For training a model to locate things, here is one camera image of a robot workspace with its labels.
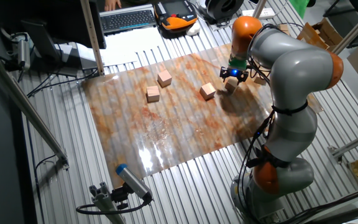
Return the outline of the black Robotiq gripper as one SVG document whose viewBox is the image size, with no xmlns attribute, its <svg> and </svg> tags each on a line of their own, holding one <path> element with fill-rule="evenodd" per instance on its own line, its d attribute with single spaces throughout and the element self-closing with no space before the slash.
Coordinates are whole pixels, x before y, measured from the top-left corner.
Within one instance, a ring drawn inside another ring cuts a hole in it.
<svg viewBox="0 0 358 224">
<path fill-rule="evenodd" d="M 239 78 L 240 82 L 245 82 L 247 80 L 247 77 L 249 76 L 249 72 L 234 68 L 221 67 L 219 76 L 221 78 L 227 78 L 228 76 L 236 77 Z"/>
</svg>

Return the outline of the person hand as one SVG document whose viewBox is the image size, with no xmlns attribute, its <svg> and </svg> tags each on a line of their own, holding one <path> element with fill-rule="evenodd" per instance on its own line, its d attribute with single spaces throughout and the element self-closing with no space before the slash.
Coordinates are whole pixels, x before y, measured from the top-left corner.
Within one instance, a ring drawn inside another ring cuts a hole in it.
<svg viewBox="0 0 358 224">
<path fill-rule="evenodd" d="M 114 11 L 116 9 L 121 9 L 122 4 L 121 0 L 105 0 L 104 10 L 105 11 Z"/>
</svg>

